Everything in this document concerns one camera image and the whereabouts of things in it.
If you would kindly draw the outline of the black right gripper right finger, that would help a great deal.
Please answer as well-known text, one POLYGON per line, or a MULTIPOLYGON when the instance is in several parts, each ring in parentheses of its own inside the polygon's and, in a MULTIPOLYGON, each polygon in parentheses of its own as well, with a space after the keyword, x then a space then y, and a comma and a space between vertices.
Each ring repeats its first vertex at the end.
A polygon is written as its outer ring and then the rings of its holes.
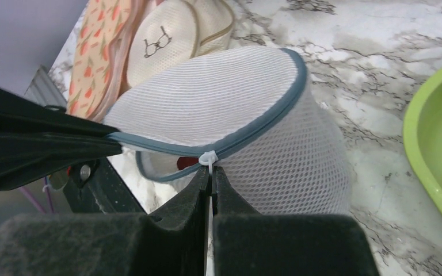
POLYGON ((378 275, 366 235, 340 214, 263 215, 214 168, 216 275, 378 275))

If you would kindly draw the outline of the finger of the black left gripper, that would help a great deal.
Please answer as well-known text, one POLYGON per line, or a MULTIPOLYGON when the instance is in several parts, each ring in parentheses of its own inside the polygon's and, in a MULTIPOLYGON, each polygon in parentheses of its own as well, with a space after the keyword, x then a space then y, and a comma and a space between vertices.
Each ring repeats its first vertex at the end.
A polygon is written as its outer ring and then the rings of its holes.
POLYGON ((0 132, 105 137, 118 129, 53 111, 0 88, 0 132))
POLYGON ((13 190, 68 166, 120 152, 119 143, 101 137, 0 133, 0 191, 13 190))

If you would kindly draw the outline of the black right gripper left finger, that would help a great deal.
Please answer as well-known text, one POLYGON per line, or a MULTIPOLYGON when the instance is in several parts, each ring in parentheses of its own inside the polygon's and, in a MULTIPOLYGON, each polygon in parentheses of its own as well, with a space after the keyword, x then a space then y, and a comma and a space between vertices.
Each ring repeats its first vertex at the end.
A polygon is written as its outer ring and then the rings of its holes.
POLYGON ((0 226, 0 275, 204 275, 210 175, 145 213, 19 215, 0 226))

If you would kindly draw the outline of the dark red bra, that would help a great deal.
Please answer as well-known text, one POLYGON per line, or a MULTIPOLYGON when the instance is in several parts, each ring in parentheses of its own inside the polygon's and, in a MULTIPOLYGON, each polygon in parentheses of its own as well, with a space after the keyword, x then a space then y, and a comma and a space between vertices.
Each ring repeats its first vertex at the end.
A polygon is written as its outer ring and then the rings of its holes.
POLYGON ((196 164, 198 164, 199 159, 198 157, 179 157, 177 159, 177 168, 178 170, 184 170, 188 167, 194 166, 196 164))

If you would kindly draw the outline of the white mesh laundry bag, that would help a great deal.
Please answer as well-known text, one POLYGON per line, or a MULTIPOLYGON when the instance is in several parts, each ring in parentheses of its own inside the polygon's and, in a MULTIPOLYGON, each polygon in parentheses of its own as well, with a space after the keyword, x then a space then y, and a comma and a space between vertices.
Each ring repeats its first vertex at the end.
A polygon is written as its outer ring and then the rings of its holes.
POLYGON ((310 90, 302 57, 248 46, 196 57, 125 92, 104 123, 142 178, 181 191, 221 166, 263 214, 344 214, 351 173, 342 133, 310 90), (178 170, 179 157, 198 164, 178 170))

